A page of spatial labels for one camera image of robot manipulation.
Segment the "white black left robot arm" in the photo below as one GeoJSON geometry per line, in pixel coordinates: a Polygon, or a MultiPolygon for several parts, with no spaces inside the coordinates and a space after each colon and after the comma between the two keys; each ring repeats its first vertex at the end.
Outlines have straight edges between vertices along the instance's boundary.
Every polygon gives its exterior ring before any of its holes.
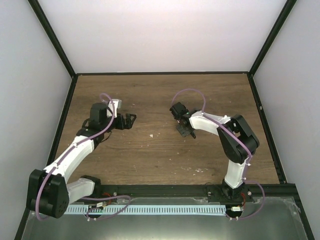
{"type": "Polygon", "coordinates": [[[60,218],[68,206],[78,200],[97,202],[102,196],[101,180],[83,175],[70,183],[69,179],[80,163],[90,155],[105,134],[112,130],[129,130],[136,114],[121,114],[120,99],[103,100],[91,106],[87,118],[68,148],[43,170],[35,169],[29,175],[26,206],[38,220],[60,218]]]}

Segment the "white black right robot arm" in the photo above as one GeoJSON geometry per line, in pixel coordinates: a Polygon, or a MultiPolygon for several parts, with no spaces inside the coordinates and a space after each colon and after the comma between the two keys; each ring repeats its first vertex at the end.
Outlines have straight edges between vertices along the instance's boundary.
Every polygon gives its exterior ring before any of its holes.
{"type": "Polygon", "coordinates": [[[195,130],[219,137],[228,158],[227,172],[222,180],[222,195],[229,202],[240,196],[245,183],[246,169],[260,146],[259,139],[242,115],[217,116],[200,109],[189,111],[181,102],[169,109],[178,122],[176,129],[182,137],[196,138],[195,130]]]}

